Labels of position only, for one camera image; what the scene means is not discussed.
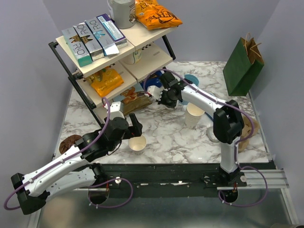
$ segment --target blue bowl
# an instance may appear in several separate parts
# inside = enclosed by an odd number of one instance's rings
[[[199,79],[197,77],[195,77],[194,75],[185,75],[185,79],[190,80],[196,86],[199,86],[199,84],[200,84]],[[188,101],[181,102],[182,105],[187,105],[188,103],[189,103]]]

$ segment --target wall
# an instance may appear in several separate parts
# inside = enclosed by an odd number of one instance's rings
[[[43,0],[59,30],[108,13],[106,0]],[[228,60],[240,36],[258,37],[279,0],[158,0],[184,24],[168,35],[177,60]],[[163,42],[157,41],[163,48]]]
[[[70,83],[48,43],[59,36],[41,0],[10,0],[0,7],[1,205],[13,191],[10,177],[51,161]],[[17,205],[14,196],[10,206]],[[21,210],[0,208],[2,228],[27,227]]]
[[[304,1],[281,0],[258,41],[265,67],[251,89],[275,162],[304,224]]]

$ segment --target green paper bag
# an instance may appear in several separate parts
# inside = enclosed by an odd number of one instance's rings
[[[239,39],[223,70],[229,96],[246,96],[261,72],[264,61],[258,45],[253,38]]]

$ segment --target orange snack bag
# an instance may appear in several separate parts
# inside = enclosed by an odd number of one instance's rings
[[[106,67],[86,78],[87,82],[101,97],[108,95],[124,83],[116,70]]]
[[[148,30],[176,27],[182,24],[172,12],[158,4],[157,0],[135,0],[135,14]]]

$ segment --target screw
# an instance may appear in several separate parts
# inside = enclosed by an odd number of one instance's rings
[[[241,177],[240,177],[240,180],[241,180],[241,182],[244,182],[244,183],[245,183],[245,182],[247,181],[247,178],[246,178],[245,176],[241,176]]]

